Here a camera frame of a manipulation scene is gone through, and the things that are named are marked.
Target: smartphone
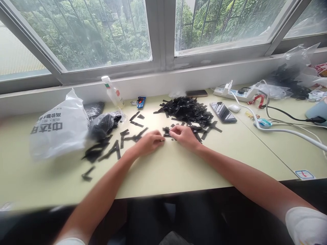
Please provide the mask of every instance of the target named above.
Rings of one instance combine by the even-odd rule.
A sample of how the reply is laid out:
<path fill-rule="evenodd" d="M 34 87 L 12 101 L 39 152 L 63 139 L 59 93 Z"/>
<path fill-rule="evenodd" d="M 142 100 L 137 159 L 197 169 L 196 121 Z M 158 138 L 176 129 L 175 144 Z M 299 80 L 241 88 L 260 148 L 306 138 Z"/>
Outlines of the smartphone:
<path fill-rule="evenodd" d="M 214 102 L 214 103 L 210 103 L 210 105 L 222 123 L 237 122 L 237 119 L 230 112 L 230 110 L 224 105 L 223 102 Z"/>
<path fill-rule="evenodd" d="M 207 91 L 205 90 L 193 90 L 193 91 L 186 91 L 187 97 L 206 97 L 208 96 Z"/>

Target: red clip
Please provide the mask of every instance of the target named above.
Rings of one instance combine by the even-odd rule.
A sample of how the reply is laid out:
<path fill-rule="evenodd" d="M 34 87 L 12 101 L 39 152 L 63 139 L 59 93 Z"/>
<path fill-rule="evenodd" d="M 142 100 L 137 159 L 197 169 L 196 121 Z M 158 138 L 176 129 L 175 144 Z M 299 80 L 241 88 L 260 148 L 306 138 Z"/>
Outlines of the red clip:
<path fill-rule="evenodd" d="M 263 105 L 263 101 L 265 100 L 265 97 L 264 95 L 257 95 L 253 101 L 249 101 L 248 104 L 253 104 L 258 98 L 261 97 L 261 101 L 260 101 L 260 104 L 259 104 L 259 109 L 262 109 L 262 105 Z"/>

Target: hand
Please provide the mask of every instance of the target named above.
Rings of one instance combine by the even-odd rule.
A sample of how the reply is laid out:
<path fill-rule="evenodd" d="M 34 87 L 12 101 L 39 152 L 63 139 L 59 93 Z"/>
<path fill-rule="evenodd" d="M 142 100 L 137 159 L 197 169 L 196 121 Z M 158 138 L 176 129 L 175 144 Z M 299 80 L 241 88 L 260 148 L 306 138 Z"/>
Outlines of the hand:
<path fill-rule="evenodd" d="M 169 134 L 190 151 L 194 151 L 198 146 L 201 146 L 200 142 L 195 138 L 192 129 L 189 127 L 175 125 L 169 131 Z"/>
<path fill-rule="evenodd" d="M 148 132 L 132 148 L 137 157 L 145 156 L 164 144 L 165 138 L 159 130 Z"/>

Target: white sleeve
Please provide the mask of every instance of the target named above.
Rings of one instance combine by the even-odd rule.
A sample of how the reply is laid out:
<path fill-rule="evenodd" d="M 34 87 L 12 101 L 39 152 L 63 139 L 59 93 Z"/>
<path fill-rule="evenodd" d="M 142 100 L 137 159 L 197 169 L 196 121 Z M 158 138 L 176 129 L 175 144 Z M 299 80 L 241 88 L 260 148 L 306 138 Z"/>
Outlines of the white sleeve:
<path fill-rule="evenodd" d="M 85 245 L 85 243 L 78 238 L 66 238 L 56 243 L 56 245 Z"/>
<path fill-rule="evenodd" d="M 327 215 L 304 207 L 288 210 L 286 227 L 296 245 L 327 244 Z"/>

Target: desk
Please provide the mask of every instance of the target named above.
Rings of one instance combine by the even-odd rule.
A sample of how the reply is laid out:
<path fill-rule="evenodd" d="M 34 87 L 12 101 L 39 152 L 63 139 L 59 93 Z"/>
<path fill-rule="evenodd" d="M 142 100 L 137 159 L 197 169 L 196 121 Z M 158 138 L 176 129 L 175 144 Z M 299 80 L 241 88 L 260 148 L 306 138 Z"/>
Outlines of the desk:
<path fill-rule="evenodd" d="M 293 117 L 298 119 L 306 119 L 305 112 L 315 105 L 314 102 L 309 102 L 306 100 L 295 100 L 293 98 L 288 98 L 285 100 L 270 100 L 270 106 L 282 109 L 288 112 Z M 266 110 L 258 109 L 259 102 L 250 105 L 252 110 L 260 115 L 261 118 L 268 119 Z M 245 115 L 246 109 L 238 113 L 235 113 L 238 119 L 240 119 L 276 156 L 283 161 L 292 171 L 296 170 L 308 170 L 317 179 L 327 177 L 327 159 L 325 159 L 322 150 L 315 147 L 313 144 L 307 142 L 304 139 L 299 138 L 293 134 L 284 132 L 263 132 L 258 130 L 253 126 L 253 121 L 250 120 Z M 311 124 L 309 122 L 295 121 L 289 118 L 287 115 L 276 111 L 274 109 L 268 108 L 269 115 L 273 118 L 283 120 L 286 122 L 301 123 L 301 124 Z M 300 133 L 306 134 L 309 137 L 316 138 L 309 134 L 308 132 L 297 129 L 293 126 L 285 124 L 275 124 L 276 128 L 284 128 L 289 130 L 298 131 Z M 304 127 L 314 134 L 316 134 L 322 141 L 324 145 L 327 144 L 327 129 L 319 127 Z"/>
<path fill-rule="evenodd" d="M 176 124 L 177 121 L 167 119 L 164 113 L 153 114 L 160 108 L 159 104 L 163 99 L 170 100 L 167 95 L 148 97 L 141 111 L 145 119 L 135 118 L 134 121 L 149 127 L 149 131 L 155 129 L 162 131 L 162 127 Z M 200 103 L 208 105 L 208 110 L 212 113 L 209 103 L 219 100 L 220 97 L 212 93 L 208 97 L 198 98 Z M 227 106 L 234 103 L 229 99 L 224 102 Z M 106 105 L 104 112 L 112 110 L 113 108 Z M 137 112 L 137 108 L 126 101 L 123 111 L 131 117 Z M 83 181 L 81 178 L 81 174 L 92 166 L 87 160 L 81 161 L 85 150 L 56 159 L 33 162 L 29 155 L 29 134 L 40 115 L 41 113 L 15 116 L 6 119 L 0 126 L 0 206 L 12 202 L 13 210 L 22 211 L 77 204 L 117 161 L 116 155 L 113 154 L 107 160 L 96 162 L 96 168 L 90 174 L 90 177 L 93 177 L 91 182 Z M 221 124 L 214 114 L 213 121 L 218 121 L 217 127 L 222 133 L 212 130 L 203 144 L 257 168 L 278 181 L 297 179 L 295 174 L 251 131 L 252 128 L 250 127 L 251 130 L 248 128 L 247 124 L 251 124 L 251 120 L 245 119 L 239 120 L 236 124 Z M 125 129 L 129 129 L 131 135 L 142 130 L 129 121 L 120 125 L 113 130 L 111 144 L 104 153 L 107 153 L 116 139 L 120 140 L 120 132 Z M 133 144 L 133 141 L 125 141 L 121 154 Z M 200 158 L 182 148 L 178 142 L 167 138 L 162 148 L 135 162 L 116 198 L 229 186 L 231 186 L 229 182 Z"/>

